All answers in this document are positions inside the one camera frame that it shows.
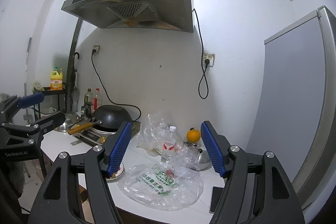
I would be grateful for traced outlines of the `steel bowl far left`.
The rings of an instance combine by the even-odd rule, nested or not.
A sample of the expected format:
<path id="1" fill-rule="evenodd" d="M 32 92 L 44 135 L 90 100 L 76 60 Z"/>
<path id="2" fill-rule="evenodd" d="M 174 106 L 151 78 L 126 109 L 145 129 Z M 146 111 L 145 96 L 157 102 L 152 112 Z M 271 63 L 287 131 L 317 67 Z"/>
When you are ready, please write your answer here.
<path id="1" fill-rule="evenodd" d="M 9 98 L 10 96 L 8 94 L 0 93 L 0 103 L 5 103 Z"/>

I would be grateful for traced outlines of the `black metal rack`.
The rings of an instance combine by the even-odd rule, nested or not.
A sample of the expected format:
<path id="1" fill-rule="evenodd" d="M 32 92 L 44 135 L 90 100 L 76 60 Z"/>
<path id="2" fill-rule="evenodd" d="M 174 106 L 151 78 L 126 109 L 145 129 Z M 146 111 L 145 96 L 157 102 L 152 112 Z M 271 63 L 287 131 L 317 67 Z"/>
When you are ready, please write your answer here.
<path id="1" fill-rule="evenodd" d="M 42 92 L 44 101 L 34 105 L 31 109 L 34 112 L 34 119 L 38 120 L 48 116 L 56 111 L 63 111 L 67 108 L 67 91 L 66 89 L 51 90 L 50 87 L 44 87 L 43 90 L 33 88 L 33 93 Z"/>

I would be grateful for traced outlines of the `stainless steel pot lid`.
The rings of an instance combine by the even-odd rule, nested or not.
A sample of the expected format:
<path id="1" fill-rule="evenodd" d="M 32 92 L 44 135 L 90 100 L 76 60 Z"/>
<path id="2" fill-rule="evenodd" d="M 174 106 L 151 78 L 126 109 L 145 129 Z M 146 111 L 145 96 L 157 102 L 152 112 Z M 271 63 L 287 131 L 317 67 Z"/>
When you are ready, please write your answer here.
<path id="1" fill-rule="evenodd" d="M 81 121 L 79 115 L 74 112 L 65 113 L 65 121 L 59 127 L 55 128 L 55 131 L 58 132 L 67 132 L 71 127 Z"/>

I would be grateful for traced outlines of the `yellow detergent bottle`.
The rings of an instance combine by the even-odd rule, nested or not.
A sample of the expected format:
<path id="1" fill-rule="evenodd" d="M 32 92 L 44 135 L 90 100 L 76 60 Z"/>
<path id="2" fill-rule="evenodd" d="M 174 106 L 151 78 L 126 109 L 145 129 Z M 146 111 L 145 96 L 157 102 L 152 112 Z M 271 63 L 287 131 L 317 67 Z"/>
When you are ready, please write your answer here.
<path id="1" fill-rule="evenodd" d="M 50 73 L 50 89 L 62 90 L 63 89 L 63 70 L 54 67 Z"/>

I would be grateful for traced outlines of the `steel induction cooker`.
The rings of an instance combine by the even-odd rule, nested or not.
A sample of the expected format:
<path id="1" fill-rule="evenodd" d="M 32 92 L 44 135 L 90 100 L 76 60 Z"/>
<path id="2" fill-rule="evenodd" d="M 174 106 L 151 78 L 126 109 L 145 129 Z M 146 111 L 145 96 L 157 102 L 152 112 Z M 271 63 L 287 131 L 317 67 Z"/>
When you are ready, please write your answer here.
<path id="1" fill-rule="evenodd" d="M 71 127 L 70 130 L 73 130 L 79 126 L 80 126 L 79 124 L 75 124 Z M 141 122 L 138 122 L 138 121 L 133 122 L 131 126 L 131 138 L 139 133 L 140 128 L 141 128 Z M 100 143 L 100 138 L 102 136 L 107 138 L 110 135 L 114 135 L 116 132 L 117 130 L 110 132 L 110 131 L 102 131 L 94 127 L 91 127 L 91 128 L 82 130 L 81 132 L 74 133 L 72 135 L 76 137 L 77 139 L 82 140 L 84 143 L 87 143 L 88 145 L 95 146 L 95 145 L 102 145 Z"/>

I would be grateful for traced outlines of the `dark oil bottle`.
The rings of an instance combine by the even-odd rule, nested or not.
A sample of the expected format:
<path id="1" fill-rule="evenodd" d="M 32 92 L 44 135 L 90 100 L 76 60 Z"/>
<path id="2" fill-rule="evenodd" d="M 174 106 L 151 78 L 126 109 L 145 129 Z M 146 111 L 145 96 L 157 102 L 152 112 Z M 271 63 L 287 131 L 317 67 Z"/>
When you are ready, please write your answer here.
<path id="1" fill-rule="evenodd" d="M 87 92 L 84 95 L 84 107 L 87 116 L 91 115 L 92 98 L 93 98 L 92 90 L 91 88 L 88 88 Z"/>

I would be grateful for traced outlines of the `black hook on pipe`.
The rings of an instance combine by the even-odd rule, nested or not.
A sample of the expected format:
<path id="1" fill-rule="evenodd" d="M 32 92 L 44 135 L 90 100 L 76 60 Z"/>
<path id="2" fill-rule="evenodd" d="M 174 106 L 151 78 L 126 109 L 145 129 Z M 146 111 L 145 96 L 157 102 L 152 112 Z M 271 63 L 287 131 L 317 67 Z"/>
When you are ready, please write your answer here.
<path id="1" fill-rule="evenodd" d="M 78 61 L 80 60 L 80 53 L 75 52 L 74 58 L 73 58 L 73 70 L 76 72 L 77 71 L 77 64 Z"/>

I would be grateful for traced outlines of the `steel kettle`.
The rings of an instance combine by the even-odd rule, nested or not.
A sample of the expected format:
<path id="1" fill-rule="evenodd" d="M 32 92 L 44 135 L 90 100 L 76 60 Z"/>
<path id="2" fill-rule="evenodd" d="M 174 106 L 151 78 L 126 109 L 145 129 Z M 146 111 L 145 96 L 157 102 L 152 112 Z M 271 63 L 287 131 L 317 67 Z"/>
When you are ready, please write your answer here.
<path id="1" fill-rule="evenodd" d="M 202 171 L 210 167 L 210 157 L 205 148 L 190 142 L 184 142 L 183 147 L 187 148 L 187 152 L 190 154 L 190 160 L 187 164 L 189 169 Z"/>

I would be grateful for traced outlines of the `grey refrigerator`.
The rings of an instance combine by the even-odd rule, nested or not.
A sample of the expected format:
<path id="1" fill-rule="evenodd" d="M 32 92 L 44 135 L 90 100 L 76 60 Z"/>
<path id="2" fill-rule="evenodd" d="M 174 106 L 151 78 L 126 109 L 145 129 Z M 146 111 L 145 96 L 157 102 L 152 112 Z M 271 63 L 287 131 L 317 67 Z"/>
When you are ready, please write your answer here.
<path id="1" fill-rule="evenodd" d="M 321 6 L 266 39 L 264 47 L 247 151 L 274 152 L 307 207 L 335 167 L 335 16 Z"/>

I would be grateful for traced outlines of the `crumpled clear plastic bag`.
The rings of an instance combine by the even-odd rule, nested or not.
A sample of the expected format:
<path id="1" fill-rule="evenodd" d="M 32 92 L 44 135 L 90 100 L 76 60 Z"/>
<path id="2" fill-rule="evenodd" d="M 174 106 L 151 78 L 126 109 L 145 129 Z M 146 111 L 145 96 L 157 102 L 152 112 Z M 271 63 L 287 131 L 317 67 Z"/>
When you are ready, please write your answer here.
<path id="1" fill-rule="evenodd" d="M 183 145 L 183 138 L 171 114 L 167 112 L 148 113 L 141 122 L 139 133 L 135 136 L 137 147 L 147 151 L 162 153 L 163 143 L 175 142 L 175 150 Z"/>

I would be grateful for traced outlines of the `dark vertical pipe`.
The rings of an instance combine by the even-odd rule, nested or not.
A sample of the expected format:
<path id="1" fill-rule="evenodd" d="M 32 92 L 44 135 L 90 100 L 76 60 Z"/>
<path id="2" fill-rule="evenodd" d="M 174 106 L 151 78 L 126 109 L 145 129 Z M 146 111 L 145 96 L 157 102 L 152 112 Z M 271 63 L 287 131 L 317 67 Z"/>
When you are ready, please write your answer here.
<path id="1" fill-rule="evenodd" d="M 75 57 L 76 57 L 76 47 L 79 39 L 79 34 L 81 30 L 81 26 L 83 24 L 82 19 L 78 19 L 75 27 L 75 31 L 73 33 L 70 53 L 68 56 L 68 65 L 67 65 L 67 77 L 66 77 L 66 111 L 72 112 L 72 92 L 75 89 Z"/>

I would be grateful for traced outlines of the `steel range hood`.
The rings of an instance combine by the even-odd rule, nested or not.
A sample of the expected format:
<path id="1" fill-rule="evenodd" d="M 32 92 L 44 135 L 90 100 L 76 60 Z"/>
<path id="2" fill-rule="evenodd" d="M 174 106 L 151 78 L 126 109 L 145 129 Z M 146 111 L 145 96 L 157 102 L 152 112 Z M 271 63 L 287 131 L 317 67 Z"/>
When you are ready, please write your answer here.
<path id="1" fill-rule="evenodd" d="M 62 11 L 101 29 L 194 29 L 193 0 L 66 0 Z"/>

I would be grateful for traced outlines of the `white wall socket left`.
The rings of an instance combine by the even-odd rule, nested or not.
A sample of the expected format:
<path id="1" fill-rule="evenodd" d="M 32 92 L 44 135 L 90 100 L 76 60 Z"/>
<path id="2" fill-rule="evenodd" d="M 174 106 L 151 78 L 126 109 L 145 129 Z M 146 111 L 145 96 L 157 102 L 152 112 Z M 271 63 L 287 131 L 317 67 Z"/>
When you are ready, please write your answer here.
<path id="1" fill-rule="evenodd" d="M 93 50 L 92 50 L 93 54 L 98 54 L 99 51 L 100 51 L 100 46 L 93 46 Z"/>

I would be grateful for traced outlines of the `white wall socket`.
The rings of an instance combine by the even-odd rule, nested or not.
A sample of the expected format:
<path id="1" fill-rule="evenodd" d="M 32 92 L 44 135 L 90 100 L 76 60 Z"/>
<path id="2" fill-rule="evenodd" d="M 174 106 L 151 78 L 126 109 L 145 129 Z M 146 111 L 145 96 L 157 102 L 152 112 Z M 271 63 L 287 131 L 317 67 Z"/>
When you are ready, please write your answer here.
<path id="1" fill-rule="evenodd" d="M 98 54 L 99 51 L 100 51 L 100 46 L 93 46 L 93 50 L 92 50 L 93 54 Z"/>
<path id="2" fill-rule="evenodd" d="M 215 55 L 213 53 L 203 53 L 203 64 L 206 68 L 214 66 Z"/>

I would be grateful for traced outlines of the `white wall socket right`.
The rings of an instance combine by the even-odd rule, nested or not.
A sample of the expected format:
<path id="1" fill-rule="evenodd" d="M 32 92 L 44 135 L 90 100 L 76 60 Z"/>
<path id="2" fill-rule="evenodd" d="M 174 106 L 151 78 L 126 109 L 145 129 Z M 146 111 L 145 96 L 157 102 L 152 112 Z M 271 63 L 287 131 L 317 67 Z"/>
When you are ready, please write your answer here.
<path id="1" fill-rule="evenodd" d="M 203 53 L 203 64 L 206 68 L 214 66 L 215 55 L 213 53 Z"/>

